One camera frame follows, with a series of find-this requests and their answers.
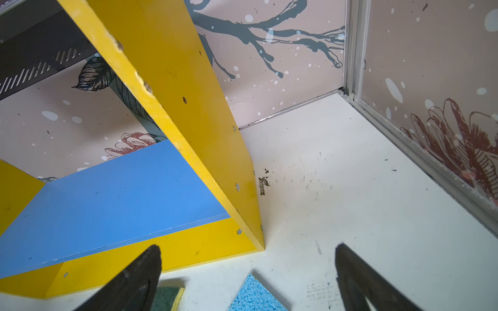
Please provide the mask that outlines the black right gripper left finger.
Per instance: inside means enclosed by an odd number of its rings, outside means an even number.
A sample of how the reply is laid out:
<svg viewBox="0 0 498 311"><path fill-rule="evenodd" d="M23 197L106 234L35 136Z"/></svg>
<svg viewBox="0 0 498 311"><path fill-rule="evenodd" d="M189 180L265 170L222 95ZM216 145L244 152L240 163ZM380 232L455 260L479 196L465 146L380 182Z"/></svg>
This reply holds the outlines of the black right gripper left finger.
<svg viewBox="0 0 498 311"><path fill-rule="evenodd" d="M150 310L161 270L160 248L152 245L77 310Z"/></svg>

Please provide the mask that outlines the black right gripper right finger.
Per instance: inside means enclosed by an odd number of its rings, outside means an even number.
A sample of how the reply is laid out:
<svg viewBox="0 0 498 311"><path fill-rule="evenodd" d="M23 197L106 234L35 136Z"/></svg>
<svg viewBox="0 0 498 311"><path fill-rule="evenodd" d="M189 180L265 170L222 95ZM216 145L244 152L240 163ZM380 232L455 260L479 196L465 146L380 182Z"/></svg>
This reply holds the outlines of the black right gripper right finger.
<svg viewBox="0 0 498 311"><path fill-rule="evenodd" d="M420 310L344 243L335 249L335 267L346 310Z"/></svg>

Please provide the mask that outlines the light blue sponge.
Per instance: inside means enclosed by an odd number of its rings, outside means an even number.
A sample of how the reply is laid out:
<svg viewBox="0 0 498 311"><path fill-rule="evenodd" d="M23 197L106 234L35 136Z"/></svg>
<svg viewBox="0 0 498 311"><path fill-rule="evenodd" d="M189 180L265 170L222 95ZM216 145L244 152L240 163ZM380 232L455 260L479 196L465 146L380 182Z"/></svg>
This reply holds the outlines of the light blue sponge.
<svg viewBox="0 0 498 311"><path fill-rule="evenodd" d="M228 311L287 311L252 274L245 279Z"/></svg>

